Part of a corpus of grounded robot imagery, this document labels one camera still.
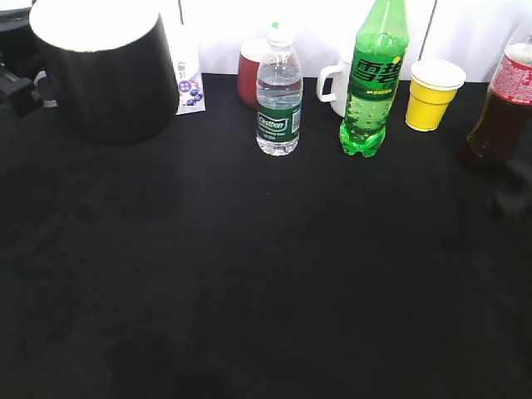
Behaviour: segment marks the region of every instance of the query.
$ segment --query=water bottle label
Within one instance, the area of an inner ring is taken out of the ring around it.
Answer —
[[[299,134],[301,104],[287,110],[272,110],[259,104],[259,136],[275,143],[292,141]]]

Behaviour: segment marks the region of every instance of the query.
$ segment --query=cola bottle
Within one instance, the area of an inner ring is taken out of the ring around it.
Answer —
[[[519,27],[505,49],[482,116],[467,136],[462,159],[478,169],[493,169],[514,157],[532,121],[532,24]]]

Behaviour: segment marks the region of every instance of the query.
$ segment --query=black mug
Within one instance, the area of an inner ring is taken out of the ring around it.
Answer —
[[[39,0],[30,25],[58,107],[80,134],[125,145],[173,120],[179,93],[150,2]]]

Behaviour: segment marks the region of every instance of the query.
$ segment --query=water bottle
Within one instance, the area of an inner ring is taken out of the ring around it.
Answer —
[[[281,156],[298,145],[303,75],[293,35],[279,22],[272,24],[268,43],[257,74],[257,143],[266,154]]]

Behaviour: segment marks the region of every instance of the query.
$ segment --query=mug handle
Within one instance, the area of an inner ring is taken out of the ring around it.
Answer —
[[[331,102],[336,100],[336,94],[329,93],[323,94],[323,88],[325,87],[325,80],[333,73],[340,73],[342,67],[340,65],[326,66],[319,72],[318,84],[316,85],[316,96],[321,102]]]
[[[40,71],[39,73],[37,73],[37,76],[35,76],[35,80],[33,81],[33,85],[35,86],[36,89],[37,89],[37,83],[45,77],[47,77],[47,73],[45,71]],[[54,106],[57,106],[57,101],[42,100],[42,106],[44,108],[53,108]]]

